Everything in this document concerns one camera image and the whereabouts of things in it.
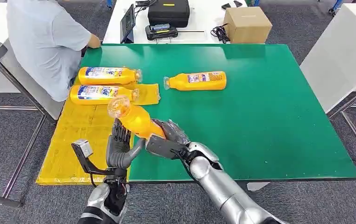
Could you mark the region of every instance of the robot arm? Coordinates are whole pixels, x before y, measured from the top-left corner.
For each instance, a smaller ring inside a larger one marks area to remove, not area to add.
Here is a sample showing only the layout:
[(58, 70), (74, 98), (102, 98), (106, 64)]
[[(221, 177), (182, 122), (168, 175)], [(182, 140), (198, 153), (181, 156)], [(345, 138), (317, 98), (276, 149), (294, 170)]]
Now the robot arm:
[(95, 186), (82, 213), (78, 224), (119, 224), (127, 211), (128, 184), (126, 184), (127, 168), (145, 145), (145, 139), (139, 139), (130, 150), (131, 132), (126, 130), (119, 120), (113, 125), (112, 134), (107, 144), (106, 170), (98, 169), (90, 160), (93, 154), (87, 140), (77, 140), (72, 148), (85, 173), (105, 175), (102, 184)]
[[(184, 133), (171, 121), (157, 123), (165, 133), (176, 132), (178, 141), (185, 141)], [(223, 170), (218, 156), (207, 146), (199, 142), (171, 142), (152, 135), (146, 150), (165, 158), (180, 159), (189, 176), (204, 189), (228, 223), (285, 224), (255, 203)]]

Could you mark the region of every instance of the yellow bottle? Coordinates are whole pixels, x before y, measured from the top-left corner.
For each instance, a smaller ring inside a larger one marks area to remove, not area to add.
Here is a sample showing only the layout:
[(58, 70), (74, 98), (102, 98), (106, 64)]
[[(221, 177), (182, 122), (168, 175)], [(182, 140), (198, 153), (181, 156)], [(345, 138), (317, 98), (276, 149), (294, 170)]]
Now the yellow bottle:
[(140, 69), (128, 68), (83, 67), (79, 70), (78, 77), (83, 85), (129, 84), (142, 81)]
[(164, 88), (188, 90), (223, 90), (226, 87), (226, 74), (223, 71), (181, 73), (175, 77), (164, 77)]
[(117, 96), (108, 104), (108, 113), (117, 118), (132, 133), (149, 139), (152, 133), (165, 138), (162, 128), (150, 119), (149, 113), (141, 106), (130, 104), (128, 97)]
[(139, 98), (139, 89), (129, 90), (121, 86), (110, 85), (74, 85), (71, 88), (72, 102), (79, 105), (102, 105), (117, 96), (126, 96), (130, 101)]

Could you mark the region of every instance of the brown box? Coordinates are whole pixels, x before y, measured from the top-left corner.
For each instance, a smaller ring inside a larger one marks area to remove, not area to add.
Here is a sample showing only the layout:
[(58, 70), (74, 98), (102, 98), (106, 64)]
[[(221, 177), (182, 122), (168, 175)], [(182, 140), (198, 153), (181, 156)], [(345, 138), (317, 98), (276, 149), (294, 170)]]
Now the brown box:
[(272, 27), (260, 7), (227, 8), (225, 23), (231, 43), (265, 43)]

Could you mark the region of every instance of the clear bottle cap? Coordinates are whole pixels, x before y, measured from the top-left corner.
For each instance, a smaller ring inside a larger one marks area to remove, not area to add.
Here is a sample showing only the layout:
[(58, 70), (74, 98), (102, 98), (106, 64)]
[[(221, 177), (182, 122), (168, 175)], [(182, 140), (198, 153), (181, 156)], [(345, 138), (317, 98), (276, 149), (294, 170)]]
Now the clear bottle cap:
[(138, 100), (140, 97), (140, 90), (139, 89), (133, 89), (133, 101)]
[(108, 104), (108, 114), (113, 118), (124, 116), (130, 108), (130, 100), (127, 96), (117, 96), (112, 98)]
[(141, 71), (141, 69), (136, 69), (135, 70), (135, 80), (137, 82), (142, 82), (142, 71)]
[(164, 82), (164, 89), (165, 90), (169, 89), (170, 88), (170, 78), (164, 77), (163, 82)]

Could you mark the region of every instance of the bottle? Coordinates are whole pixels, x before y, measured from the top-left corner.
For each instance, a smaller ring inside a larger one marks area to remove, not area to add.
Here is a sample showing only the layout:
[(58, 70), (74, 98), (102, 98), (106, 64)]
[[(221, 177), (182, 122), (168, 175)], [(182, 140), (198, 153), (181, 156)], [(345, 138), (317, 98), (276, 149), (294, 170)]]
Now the bottle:
[(175, 77), (164, 77), (164, 88), (188, 90), (223, 90), (226, 87), (226, 74), (223, 71), (181, 73)]
[(129, 84), (141, 82), (142, 72), (140, 69), (83, 67), (78, 77), (83, 85)]
[(165, 139), (162, 128), (150, 119), (149, 113), (141, 106), (132, 105), (126, 96), (111, 99), (108, 113), (140, 138), (149, 139), (153, 133)]
[(139, 98), (139, 89), (129, 90), (110, 85), (74, 85), (70, 92), (72, 102), (79, 105), (107, 105), (112, 98), (121, 95), (130, 101), (136, 101)]

